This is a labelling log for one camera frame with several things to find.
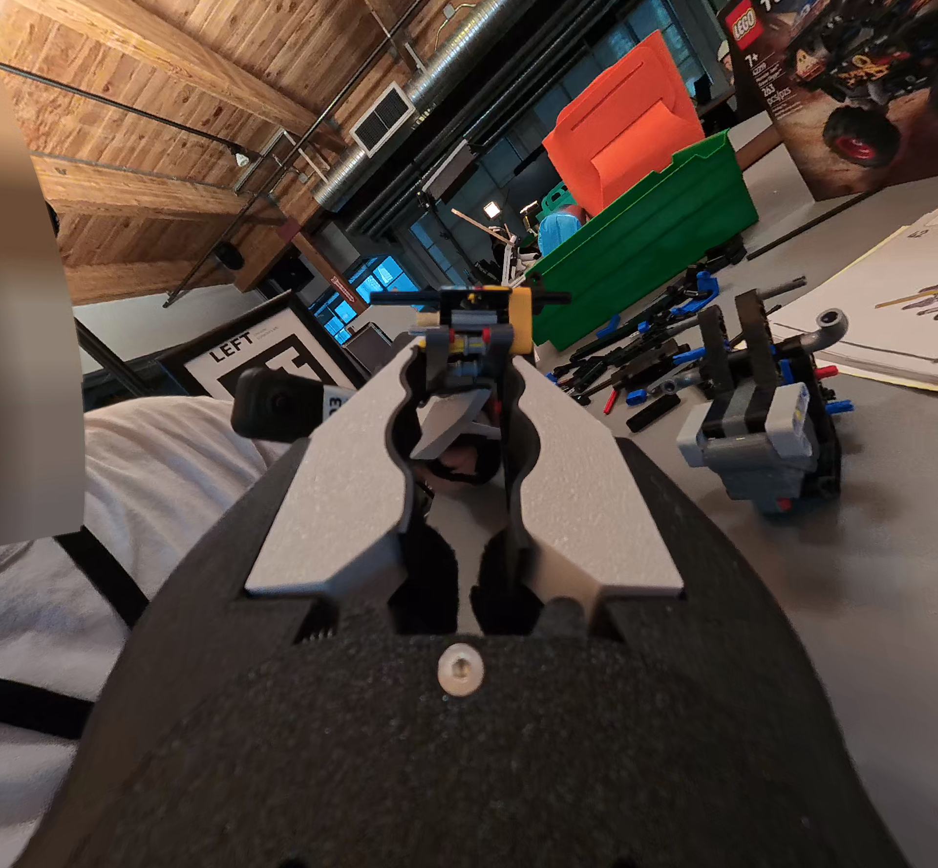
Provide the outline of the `orange plastic bin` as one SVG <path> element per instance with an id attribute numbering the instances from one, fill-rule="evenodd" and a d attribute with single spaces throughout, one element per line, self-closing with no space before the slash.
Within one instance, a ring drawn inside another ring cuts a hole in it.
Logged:
<path id="1" fill-rule="evenodd" d="M 543 146 L 574 202 L 597 217 L 703 139 L 673 56 L 654 31 L 559 112 Z"/>

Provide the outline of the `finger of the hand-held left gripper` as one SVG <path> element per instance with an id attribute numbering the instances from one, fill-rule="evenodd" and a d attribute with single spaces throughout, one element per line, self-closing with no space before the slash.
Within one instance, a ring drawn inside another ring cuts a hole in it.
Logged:
<path id="1" fill-rule="evenodd" d="M 489 399 L 488 389 L 431 397 L 417 411 L 420 438 L 411 460 L 436 460 L 461 437 L 491 439 L 491 425 L 479 418 Z"/>

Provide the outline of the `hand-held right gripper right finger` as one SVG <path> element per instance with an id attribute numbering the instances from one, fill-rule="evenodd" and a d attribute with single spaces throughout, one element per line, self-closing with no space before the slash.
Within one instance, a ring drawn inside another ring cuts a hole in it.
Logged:
<path id="1" fill-rule="evenodd" d="M 606 601 L 679 597 L 684 580 L 613 433 L 524 358 L 500 389 L 506 527 L 476 581 L 486 634 L 529 634 L 548 603 L 590 624 Z"/>

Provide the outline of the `white vent grille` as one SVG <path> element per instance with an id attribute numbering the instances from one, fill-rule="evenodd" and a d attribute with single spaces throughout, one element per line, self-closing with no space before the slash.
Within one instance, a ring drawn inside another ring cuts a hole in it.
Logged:
<path id="1" fill-rule="evenodd" d="M 351 135 L 363 152 L 372 158 L 416 114 L 405 89 L 393 82 L 351 128 Z"/>

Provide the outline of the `green plastic bin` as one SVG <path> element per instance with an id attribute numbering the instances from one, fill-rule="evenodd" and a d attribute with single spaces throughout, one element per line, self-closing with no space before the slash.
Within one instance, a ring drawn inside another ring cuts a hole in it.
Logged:
<path id="1" fill-rule="evenodd" d="M 677 152 L 533 266 L 571 296 L 533 318 L 533 343 L 568 349 L 757 220 L 728 131 Z"/>

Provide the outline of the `grey black lego truck chassis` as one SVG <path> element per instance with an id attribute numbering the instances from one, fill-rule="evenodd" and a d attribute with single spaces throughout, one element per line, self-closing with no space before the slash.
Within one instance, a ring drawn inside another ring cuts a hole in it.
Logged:
<path id="1" fill-rule="evenodd" d="M 748 501 L 764 515 L 789 513 L 805 501 L 838 499 L 841 492 L 835 416 L 853 411 L 853 404 L 838 400 L 827 385 L 838 367 L 819 366 L 816 355 L 843 339 L 848 318 L 827 309 L 815 330 L 779 341 L 768 322 L 766 300 L 805 284 L 799 277 L 737 296 L 740 349 L 726 338 L 721 308 L 704 308 L 702 348 L 676 359 L 696 367 L 663 383 L 667 398 L 710 385 L 712 399 L 690 411 L 678 450 L 688 466 L 715 473 L 730 499 Z"/>

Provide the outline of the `lego truck set box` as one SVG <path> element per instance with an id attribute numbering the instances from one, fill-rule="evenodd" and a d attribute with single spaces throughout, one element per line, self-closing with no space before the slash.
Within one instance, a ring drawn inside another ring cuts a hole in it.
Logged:
<path id="1" fill-rule="evenodd" d="M 731 50 L 817 201 L 937 174 L 937 0 L 730 0 Z"/>

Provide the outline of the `person's left hand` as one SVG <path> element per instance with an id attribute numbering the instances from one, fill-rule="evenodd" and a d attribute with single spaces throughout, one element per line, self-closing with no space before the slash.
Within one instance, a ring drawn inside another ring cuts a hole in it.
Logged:
<path id="1" fill-rule="evenodd" d="M 453 496 L 491 483 L 501 470 L 500 443 L 468 435 L 429 463 L 425 483 L 435 495 Z"/>

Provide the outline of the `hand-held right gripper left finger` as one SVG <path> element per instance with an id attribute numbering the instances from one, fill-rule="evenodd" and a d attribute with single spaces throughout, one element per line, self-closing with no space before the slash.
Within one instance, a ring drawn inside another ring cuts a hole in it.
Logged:
<path id="1" fill-rule="evenodd" d="M 428 525 L 409 461 L 419 428 L 406 346 L 311 435 L 248 575 L 255 597 L 313 595 L 388 608 L 398 631 L 452 634 L 459 567 Z"/>

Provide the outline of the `pile of lego pieces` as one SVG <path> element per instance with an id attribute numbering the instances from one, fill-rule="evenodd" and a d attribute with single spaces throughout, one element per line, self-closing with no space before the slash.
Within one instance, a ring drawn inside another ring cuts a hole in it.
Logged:
<path id="1" fill-rule="evenodd" d="M 582 406 L 607 392 L 605 416 L 621 399 L 631 404 L 629 394 L 645 390 L 682 363 L 689 347 L 678 338 L 697 325 L 698 314 L 720 294 L 716 272 L 727 264 L 719 258 L 692 265 L 646 307 L 601 329 L 595 341 L 549 372 L 548 380 Z"/>

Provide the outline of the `black yellow lego assembly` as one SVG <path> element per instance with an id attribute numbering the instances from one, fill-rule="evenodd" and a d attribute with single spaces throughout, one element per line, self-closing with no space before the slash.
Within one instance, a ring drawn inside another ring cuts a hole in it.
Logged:
<path id="1" fill-rule="evenodd" d="M 429 308 L 410 330 L 417 411 L 433 396 L 475 389 L 490 390 L 488 402 L 497 399 L 510 360 L 533 353 L 533 318 L 547 307 L 567 306 L 571 301 L 569 292 L 549 290 L 541 281 L 534 287 L 444 287 L 376 293 L 370 298 L 372 306 Z M 479 418 L 490 424 L 485 408 Z M 491 440 L 499 440 L 499 426 L 490 425 Z"/>

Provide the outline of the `silver ventilation duct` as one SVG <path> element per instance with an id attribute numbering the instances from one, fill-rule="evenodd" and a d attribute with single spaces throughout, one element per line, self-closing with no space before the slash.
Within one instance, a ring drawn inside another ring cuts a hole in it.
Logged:
<path id="1" fill-rule="evenodd" d="M 369 167 L 388 156 L 404 135 L 420 124 L 463 81 L 481 57 L 535 0 L 480 0 L 455 31 L 437 46 L 423 68 L 401 85 L 416 108 L 406 123 L 374 157 L 356 142 L 312 190 L 320 209 L 337 212 L 366 179 Z"/>

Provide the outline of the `lego instruction booklet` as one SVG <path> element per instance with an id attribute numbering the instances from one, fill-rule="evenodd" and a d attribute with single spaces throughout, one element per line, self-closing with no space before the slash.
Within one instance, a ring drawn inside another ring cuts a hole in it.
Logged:
<path id="1" fill-rule="evenodd" d="M 819 358 L 850 374 L 937 390 L 937 212 L 897 230 L 770 318 L 778 340 L 808 333 L 827 309 L 849 328 Z"/>

